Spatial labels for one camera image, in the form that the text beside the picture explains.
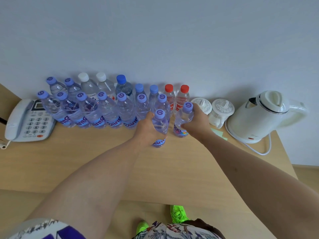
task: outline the hand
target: hand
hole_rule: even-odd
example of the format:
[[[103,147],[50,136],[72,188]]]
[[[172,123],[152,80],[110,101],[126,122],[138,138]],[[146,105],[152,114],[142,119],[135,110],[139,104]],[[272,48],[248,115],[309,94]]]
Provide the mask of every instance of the hand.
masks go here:
[[[208,116],[199,108],[196,103],[193,103],[194,117],[193,120],[181,125],[182,128],[198,141],[207,134],[211,133]]]
[[[140,120],[133,135],[134,139],[139,140],[142,146],[152,145],[158,139],[165,139],[167,134],[155,130],[152,123],[154,113],[148,112],[144,120]]]

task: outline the neon green shoe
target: neon green shoe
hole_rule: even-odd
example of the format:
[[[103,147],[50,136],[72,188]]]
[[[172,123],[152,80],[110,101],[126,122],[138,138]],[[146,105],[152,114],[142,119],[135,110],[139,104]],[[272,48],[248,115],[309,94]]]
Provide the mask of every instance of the neon green shoe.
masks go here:
[[[184,207],[181,205],[171,205],[171,217],[173,223],[182,223],[189,220]]]
[[[141,221],[139,224],[138,224],[138,228],[136,229],[136,235],[138,233],[140,233],[141,231],[144,231],[146,230],[147,228],[149,228],[150,226],[147,224],[146,221]]]

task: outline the electric kettle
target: electric kettle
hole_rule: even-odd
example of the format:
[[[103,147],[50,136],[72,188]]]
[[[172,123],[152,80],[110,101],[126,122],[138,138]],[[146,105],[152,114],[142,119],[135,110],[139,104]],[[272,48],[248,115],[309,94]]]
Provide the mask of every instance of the electric kettle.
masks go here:
[[[257,143],[273,130],[290,126],[307,114],[308,110],[302,102],[268,90],[250,98],[236,110],[226,121],[225,127],[240,142]]]

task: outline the kettle base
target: kettle base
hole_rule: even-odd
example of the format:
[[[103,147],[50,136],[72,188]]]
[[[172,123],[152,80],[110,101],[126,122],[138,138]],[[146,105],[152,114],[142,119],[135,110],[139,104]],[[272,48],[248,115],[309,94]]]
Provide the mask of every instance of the kettle base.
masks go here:
[[[240,141],[240,142],[243,142],[243,143],[248,143],[248,144],[253,144],[253,143],[258,143],[261,139],[258,139],[258,140],[250,140],[250,139],[244,139],[244,138],[241,138],[240,136],[238,136],[236,133],[234,133],[234,131],[232,130],[231,127],[228,127],[227,126],[227,122],[228,120],[225,121],[225,128],[226,128],[226,131],[229,133],[229,135],[231,135],[234,139]]]

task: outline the wooden desk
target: wooden desk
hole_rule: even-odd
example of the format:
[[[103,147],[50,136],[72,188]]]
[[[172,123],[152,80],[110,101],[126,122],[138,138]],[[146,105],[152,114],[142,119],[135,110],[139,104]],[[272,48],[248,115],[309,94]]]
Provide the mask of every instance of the wooden desk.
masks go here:
[[[149,147],[141,153],[123,199],[249,211],[208,150],[191,136],[174,136],[172,126],[163,147]],[[221,131],[230,143],[250,152],[224,127]],[[57,124],[44,141],[12,142],[0,151],[0,189],[48,193],[81,165],[133,133],[124,127],[98,130]],[[257,156],[296,177],[276,131],[271,139],[271,152]],[[265,140],[252,147],[264,152]]]

